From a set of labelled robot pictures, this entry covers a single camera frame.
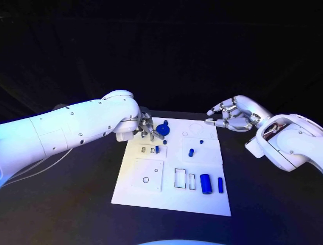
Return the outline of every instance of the black table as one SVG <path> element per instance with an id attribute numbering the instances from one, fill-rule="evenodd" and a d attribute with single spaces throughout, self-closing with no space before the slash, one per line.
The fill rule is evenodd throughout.
<path id="1" fill-rule="evenodd" d="M 152 116 L 206 117 L 159 111 Z M 217 129 L 231 217 L 110 204 L 125 142 L 109 134 L 74 148 L 46 172 L 0 190 L 0 244 L 164 239 L 323 244 L 323 175 L 308 163 L 286 173 L 265 157 L 255 159 L 243 147 L 253 133 Z"/>

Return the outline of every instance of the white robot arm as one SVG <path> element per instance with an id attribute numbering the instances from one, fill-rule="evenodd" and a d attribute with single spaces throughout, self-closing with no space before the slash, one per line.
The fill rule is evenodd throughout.
<path id="1" fill-rule="evenodd" d="M 244 144 L 256 158 L 263 155 L 275 166 L 292 171 L 309 162 L 323 173 L 323 128 L 299 115 L 275 115 L 247 97 L 237 95 L 220 102 L 208 111 L 221 111 L 221 119 L 204 123 L 237 132 L 257 128 Z"/>
<path id="2" fill-rule="evenodd" d="M 100 100 L 66 106 L 38 116 L 0 124 L 0 187 L 33 162 L 115 133 L 116 141 L 141 131 L 162 139 L 149 113 L 125 90 Z"/>

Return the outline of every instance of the cable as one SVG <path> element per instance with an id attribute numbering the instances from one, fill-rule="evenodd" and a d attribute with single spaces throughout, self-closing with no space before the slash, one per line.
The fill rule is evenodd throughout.
<path id="1" fill-rule="evenodd" d="M 17 181 L 20 181 L 20 180 L 24 180 L 24 179 L 30 178 L 31 176 L 34 176 L 34 175 L 40 174 L 43 171 L 46 171 L 50 167 L 54 166 L 54 164 L 59 163 L 59 161 L 64 158 L 64 156 L 67 155 L 67 153 L 70 152 L 70 150 L 66 152 L 66 154 L 59 158 L 59 160 L 57 160 L 49 167 L 46 167 L 46 168 L 44 168 L 43 170 L 40 170 L 37 173 L 34 173 L 34 174 L 31 174 L 31 175 L 23 177 L 21 179 L 10 181 L 7 184 L 2 185 L 2 187 L 4 187 L 5 185 L 8 185 L 8 184 L 12 184 L 14 182 L 17 182 Z"/>
<path id="2" fill-rule="evenodd" d="M 38 166 L 40 165 L 40 163 L 44 161 L 47 159 L 47 157 L 46 158 L 43 158 L 28 169 L 25 169 L 23 172 L 18 172 L 17 174 L 14 174 L 11 177 L 10 177 L 10 179 L 12 179 L 14 177 L 17 177 L 17 176 L 20 176 L 21 174 L 24 174 L 27 171 L 30 171 L 36 166 Z"/>

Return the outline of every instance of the white paper mat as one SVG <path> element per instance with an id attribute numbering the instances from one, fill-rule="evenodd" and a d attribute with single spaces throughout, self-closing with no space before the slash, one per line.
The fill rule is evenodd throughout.
<path id="1" fill-rule="evenodd" d="M 203 121 L 154 117 L 154 127 L 164 120 L 170 127 L 165 145 L 159 139 L 149 142 L 139 133 L 126 143 L 110 203 L 230 216 L 214 126 Z M 157 145 L 158 154 L 149 152 Z M 187 156 L 190 148 L 193 157 Z M 185 170 L 185 189 L 174 188 L 175 168 Z M 188 174 L 195 176 L 195 190 L 188 190 Z M 210 176 L 208 195 L 201 194 L 201 174 Z M 223 193 L 217 193 L 217 177 L 223 179 Z"/>

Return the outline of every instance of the dark backdrop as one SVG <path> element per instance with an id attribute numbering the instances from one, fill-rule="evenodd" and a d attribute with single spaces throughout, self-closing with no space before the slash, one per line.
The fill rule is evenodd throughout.
<path id="1" fill-rule="evenodd" d="M 243 94 L 323 125 L 323 2 L 0 1 L 0 122 L 126 89 L 152 110 Z"/>

